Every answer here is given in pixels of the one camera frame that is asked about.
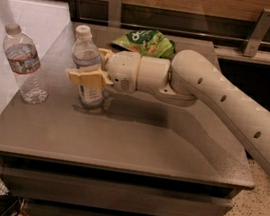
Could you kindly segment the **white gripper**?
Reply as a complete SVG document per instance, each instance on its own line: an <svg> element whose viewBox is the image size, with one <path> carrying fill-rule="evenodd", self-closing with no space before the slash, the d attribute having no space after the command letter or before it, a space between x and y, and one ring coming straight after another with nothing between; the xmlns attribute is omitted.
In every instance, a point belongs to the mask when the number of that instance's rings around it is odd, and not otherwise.
<svg viewBox="0 0 270 216"><path fill-rule="evenodd" d="M108 85L119 92L136 91L136 78L141 55L136 52L121 51L117 54L109 49L99 48L103 70L87 72L85 69L66 69L72 84L92 89L104 89Z"/></svg>

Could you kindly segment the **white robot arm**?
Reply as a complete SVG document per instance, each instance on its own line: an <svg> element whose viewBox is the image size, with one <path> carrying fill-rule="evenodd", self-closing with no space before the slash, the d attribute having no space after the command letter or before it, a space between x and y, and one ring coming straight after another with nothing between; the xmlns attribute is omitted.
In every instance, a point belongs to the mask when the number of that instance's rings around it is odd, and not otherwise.
<svg viewBox="0 0 270 216"><path fill-rule="evenodd" d="M188 107L204 102L270 177L270 112L238 89L197 51L182 50L172 59L136 52L102 51L105 67L71 68L73 84L116 91L146 92L167 104Z"/></svg>

